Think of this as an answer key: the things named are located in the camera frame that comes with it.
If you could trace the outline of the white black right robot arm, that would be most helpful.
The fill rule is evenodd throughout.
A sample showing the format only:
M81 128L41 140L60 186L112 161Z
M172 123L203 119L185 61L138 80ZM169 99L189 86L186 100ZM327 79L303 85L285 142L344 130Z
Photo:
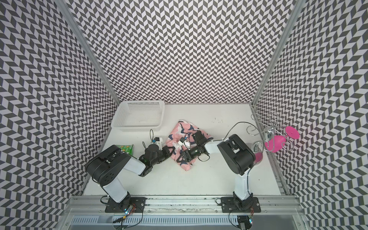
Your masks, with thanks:
M225 140L208 140L202 132L198 131L193 138L195 145L183 150L178 155L176 162L189 163L202 154L220 153L231 171L237 175L233 192L233 202L236 208L241 211L250 209L255 198L249 186L249 172L256 160L251 148L237 134Z

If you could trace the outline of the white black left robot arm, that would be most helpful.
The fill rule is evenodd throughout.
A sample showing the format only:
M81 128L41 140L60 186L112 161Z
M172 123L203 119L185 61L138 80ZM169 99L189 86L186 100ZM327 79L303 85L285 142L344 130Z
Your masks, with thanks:
M156 144L151 144L145 148L143 155L136 158L112 145L89 160L85 169L116 204L123 204L129 200L130 194L118 179L118 175L122 171L129 171L145 177L152 171L153 166L167 160L173 152L173 147L164 146L160 149Z

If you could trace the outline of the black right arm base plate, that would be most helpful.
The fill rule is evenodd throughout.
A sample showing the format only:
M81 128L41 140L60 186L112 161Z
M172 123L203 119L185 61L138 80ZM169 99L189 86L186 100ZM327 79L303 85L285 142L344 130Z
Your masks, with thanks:
M250 196L241 201L238 197L221 197L220 206L223 213L260 213L261 207L257 197Z

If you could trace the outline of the pink shark print shorts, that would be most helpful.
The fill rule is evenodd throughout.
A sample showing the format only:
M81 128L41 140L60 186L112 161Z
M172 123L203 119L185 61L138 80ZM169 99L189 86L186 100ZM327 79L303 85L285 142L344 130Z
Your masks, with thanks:
M196 158L208 155L205 144L213 137L190 122L178 121L168 136L166 146L171 150L171 158L184 170L191 169Z

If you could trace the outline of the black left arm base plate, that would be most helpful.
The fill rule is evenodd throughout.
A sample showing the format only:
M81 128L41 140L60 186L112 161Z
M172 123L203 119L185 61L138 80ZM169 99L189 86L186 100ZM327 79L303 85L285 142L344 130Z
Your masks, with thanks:
M135 213L142 213L146 206L146 197L126 197L120 203L109 198L106 204L105 213L125 213L130 206L134 207Z

